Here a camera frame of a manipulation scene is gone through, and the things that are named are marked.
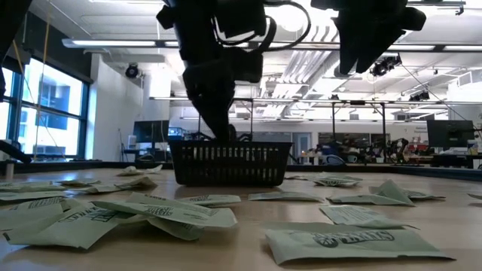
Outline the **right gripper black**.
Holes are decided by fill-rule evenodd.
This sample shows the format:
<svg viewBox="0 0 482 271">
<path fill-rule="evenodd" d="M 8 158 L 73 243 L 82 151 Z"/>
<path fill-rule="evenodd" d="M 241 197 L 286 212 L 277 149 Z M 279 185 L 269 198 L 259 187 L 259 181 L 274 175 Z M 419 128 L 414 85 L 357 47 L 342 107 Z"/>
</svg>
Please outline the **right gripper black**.
<svg viewBox="0 0 482 271">
<path fill-rule="evenodd" d="M 310 0 L 312 8 L 338 12 L 331 19 L 340 33 L 339 71 L 343 75 L 347 75 L 357 61 L 354 35 L 365 31 L 366 35 L 378 36 L 369 41 L 358 56 L 356 72 L 363 73 L 388 50 L 395 37 L 405 33 L 398 18 L 406 5 L 407 0 Z"/>
</svg>

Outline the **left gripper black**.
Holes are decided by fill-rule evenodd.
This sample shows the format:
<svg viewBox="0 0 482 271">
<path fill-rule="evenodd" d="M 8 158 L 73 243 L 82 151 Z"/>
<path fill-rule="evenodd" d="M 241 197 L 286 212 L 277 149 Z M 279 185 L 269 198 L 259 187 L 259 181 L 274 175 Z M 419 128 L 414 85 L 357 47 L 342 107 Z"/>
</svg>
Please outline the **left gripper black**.
<svg viewBox="0 0 482 271">
<path fill-rule="evenodd" d="M 188 98 L 215 138 L 230 140 L 228 110 L 234 81 L 259 82 L 262 53 L 222 44 L 217 36 L 216 0 L 164 1 L 156 18 L 163 28 L 175 30 Z"/>
</svg>

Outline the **black slotted plastic basket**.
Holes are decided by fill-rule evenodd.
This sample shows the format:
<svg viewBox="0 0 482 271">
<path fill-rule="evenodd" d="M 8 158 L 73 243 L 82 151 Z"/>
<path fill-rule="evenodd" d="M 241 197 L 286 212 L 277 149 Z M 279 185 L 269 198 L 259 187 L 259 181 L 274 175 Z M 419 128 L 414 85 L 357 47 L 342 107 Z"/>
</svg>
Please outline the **black slotted plastic basket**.
<svg viewBox="0 0 482 271">
<path fill-rule="evenodd" d="M 169 146 L 180 185 L 276 187 L 283 183 L 292 143 L 172 141 Z"/>
</svg>

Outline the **black computer monitor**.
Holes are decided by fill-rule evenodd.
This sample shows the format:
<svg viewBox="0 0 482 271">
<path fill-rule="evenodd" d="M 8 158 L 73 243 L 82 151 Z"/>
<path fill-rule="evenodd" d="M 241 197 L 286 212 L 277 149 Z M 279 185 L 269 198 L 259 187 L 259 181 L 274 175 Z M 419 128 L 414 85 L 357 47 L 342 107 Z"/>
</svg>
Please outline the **black computer monitor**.
<svg viewBox="0 0 482 271">
<path fill-rule="evenodd" d="M 462 148 L 474 139 L 471 120 L 427 120 L 429 146 L 434 148 Z"/>
<path fill-rule="evenodd" d="M 133 135 L 139 143 L 159 143 L 167 141 L 168 130 L 168 120 L 136 121 Z"/>
</svg>

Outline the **long ceiling light strip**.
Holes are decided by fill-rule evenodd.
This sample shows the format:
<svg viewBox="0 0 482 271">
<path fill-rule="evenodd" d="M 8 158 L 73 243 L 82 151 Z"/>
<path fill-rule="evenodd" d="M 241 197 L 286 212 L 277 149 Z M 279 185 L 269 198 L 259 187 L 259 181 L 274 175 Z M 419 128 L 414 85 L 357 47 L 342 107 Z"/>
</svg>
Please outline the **long ceiling light strip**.
<svg viewBox="0 0 482 271">
<path fill-rule="evenodd" d="M 65 38 L 62 43 L 67 48 L 108 49 L 108 48 L 178 48 L 175 40 L 77 40 Z M 326 50 L 340 49 L 337 42 L 301 42 L 292 50 Z M 386 49 L 386 52 L 409 53 L 482 53 L 482 44 L 410 44 L 397 43 Z"/>
</svg>

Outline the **blue framed window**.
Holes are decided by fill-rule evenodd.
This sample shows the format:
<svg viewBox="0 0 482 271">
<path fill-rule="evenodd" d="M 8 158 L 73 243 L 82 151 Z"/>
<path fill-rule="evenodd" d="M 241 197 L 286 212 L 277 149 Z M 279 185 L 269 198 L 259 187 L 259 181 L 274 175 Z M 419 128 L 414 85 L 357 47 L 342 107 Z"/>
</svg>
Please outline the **blue framed window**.
<svg viewBox="0 0 482 271">
<path fill-rule="evenodd" d="M 89 84 L 36 59 L 2 73 L 0 139 L 10 139 L 37 161 L 81 157 Z"/>
</svg>

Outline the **black background frame stand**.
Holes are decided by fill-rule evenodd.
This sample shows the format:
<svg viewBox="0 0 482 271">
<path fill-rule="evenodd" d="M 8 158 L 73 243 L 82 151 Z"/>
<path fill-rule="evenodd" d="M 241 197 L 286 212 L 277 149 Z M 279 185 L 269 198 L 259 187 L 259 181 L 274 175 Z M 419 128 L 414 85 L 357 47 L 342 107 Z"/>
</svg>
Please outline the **black background frame stand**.
<svg viewBox="0 0 482 271">
<path fill-rule="evenodd" d="M 208 128 L 211 129 L 213 128 L 213 122 L 212 122 L 212 98 L 206 98 L 206 97 L 200 97 L 200 98 L 195 98 L 192 103 L 193 106 L 197 109 L 198 113 L 200 114 L 201 118 L 204 120 L 205 124 L 208 126 Z M 250 102 L 251 103 L 251 116 L 249 118 L 250 120 L 250 132 L 253 131 L 253 112 L 254 112 L 254 99 L 250 98 L 233 98 L 233 102 Z M 230 140 L 218 140 L 215 136 L 215 140 L 218 142 L 230 142 Z"/>
<path fill-rule="evenodd" d="M 383 101 L 366 101 L 366 100 L 340 100 L 340 101 L 332 101 L 331 102 L 331 123 L 332 123 L 332 133 L 333 138 L 335 138 L 336 134 L 336 112 L 335 106 L 337 104 L 341 105 L 351 105 L 351 106 L 371 106 L 379 115 L 382 116 L 382 131 L 383 131 L 383 140 L 382 140 L 382 148 L 385 151 L 387 147 L 387 133 L 386 133 L 386 103 Z"/>
</svg>

